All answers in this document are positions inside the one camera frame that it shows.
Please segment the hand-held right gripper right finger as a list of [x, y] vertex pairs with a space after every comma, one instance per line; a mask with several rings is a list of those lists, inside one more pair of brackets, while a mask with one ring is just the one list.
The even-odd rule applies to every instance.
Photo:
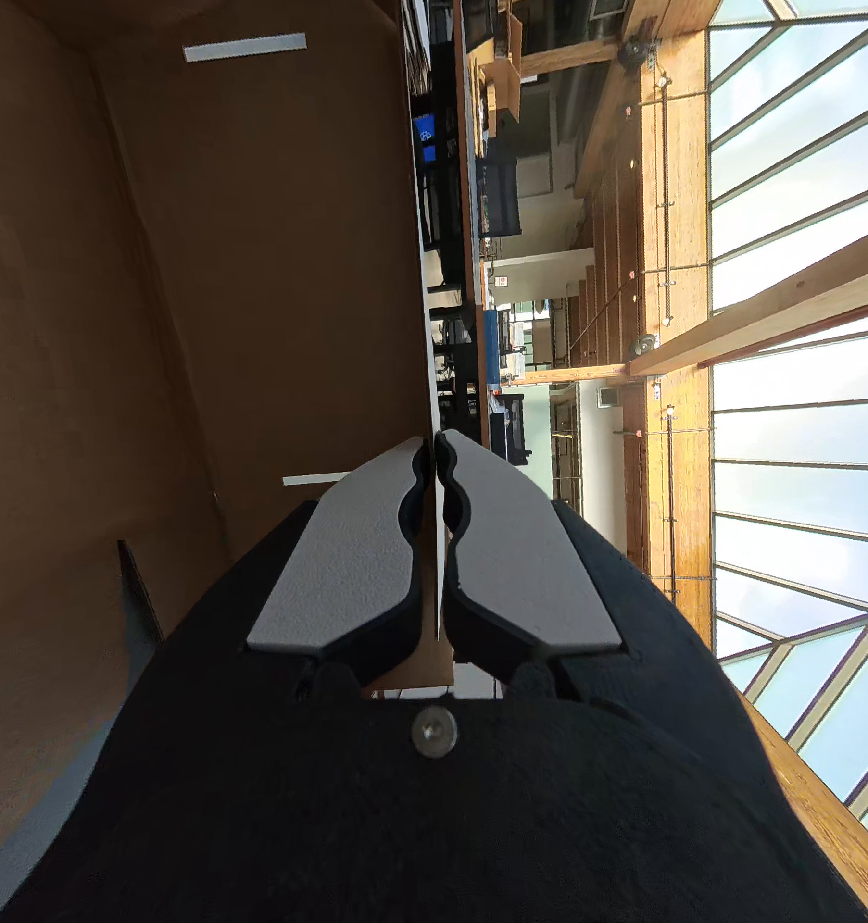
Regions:
[[442, 621], [502, 683], [524, 663], [619, 652], [621, 633], [546, 493], [457, 430], [435, 439], [451, 535]]

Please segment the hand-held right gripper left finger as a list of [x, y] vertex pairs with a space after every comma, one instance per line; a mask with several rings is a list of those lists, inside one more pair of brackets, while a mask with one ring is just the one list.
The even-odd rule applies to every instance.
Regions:
[[428, 443], [411, 437], [326, 491], [246, 647], [341, 663], [361, 686], [413, 654], [424, 624], [417, 536], [429, 480]]

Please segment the white and brown cardboard box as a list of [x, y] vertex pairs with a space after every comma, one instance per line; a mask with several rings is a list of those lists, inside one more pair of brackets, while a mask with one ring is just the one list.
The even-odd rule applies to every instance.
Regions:
[[0, 2], [0, 891], [136, 668], [318, 486], [432, 429], [417, 2]]

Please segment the open wooden box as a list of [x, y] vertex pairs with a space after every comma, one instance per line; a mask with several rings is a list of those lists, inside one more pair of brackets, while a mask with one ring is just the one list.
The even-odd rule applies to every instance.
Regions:
[[488, 139], [497, 136], [503, 114], [520, 120], [523, 27], [512, 6], [512, 2], [498, 3], [490, 33], [469, 54], [475, 89], [485, 92], [487, 121], [483, 131]]

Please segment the black crate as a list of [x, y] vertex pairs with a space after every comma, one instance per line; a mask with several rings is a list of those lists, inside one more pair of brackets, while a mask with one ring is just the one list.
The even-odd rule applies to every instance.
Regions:
[[490, 450], [515, 467], [525, 467], [532, 451], [525, 442], [524, 395], [491, 393], [488, 396]]

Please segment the wooden desk with blue board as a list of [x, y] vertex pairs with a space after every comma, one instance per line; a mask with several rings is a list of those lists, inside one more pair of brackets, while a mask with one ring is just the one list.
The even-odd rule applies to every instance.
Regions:
[[486, 262], [474, 260], [474, 314], [475, 338], [478, 365], [478, 406], [481, 422], [481, 443], [490, 449], [489, 388], [487, 381], [487, 345], [486, 345]]

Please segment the large glass skylight window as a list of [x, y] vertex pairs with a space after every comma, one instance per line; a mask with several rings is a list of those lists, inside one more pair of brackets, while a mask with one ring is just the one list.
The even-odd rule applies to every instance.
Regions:
[[[713, 313], [868, 235], [868, 1], [722, 2]], [[868, 829], [868, 316], [712, 370], [716, 654]]]

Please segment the thick wooden beam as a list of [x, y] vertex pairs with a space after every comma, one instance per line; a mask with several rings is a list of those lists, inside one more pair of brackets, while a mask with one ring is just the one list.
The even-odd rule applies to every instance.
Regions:
[[868, 316], [868, 235], [630, 362], [630, 378], [747, 357]]

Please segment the black and blue office chair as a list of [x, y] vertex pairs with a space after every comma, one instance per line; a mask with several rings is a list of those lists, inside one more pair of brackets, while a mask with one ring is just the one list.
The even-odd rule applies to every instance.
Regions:
[[462, 237], [460, 130], [453, 40], [431, 47], [428, 92], [411, 98], [415, 173], [426, 251]]

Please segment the long wooden desk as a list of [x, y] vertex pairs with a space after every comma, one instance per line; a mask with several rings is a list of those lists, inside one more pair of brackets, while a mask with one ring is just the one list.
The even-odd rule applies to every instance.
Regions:
[[474, 119], [470, 68], [464, 33], [463, 6], [452, 2], [455, 82], [458, 114], [460, 190], [462, 202], [465, 300], [481, 313], [485, 306], [483, 263], [479, 255]]

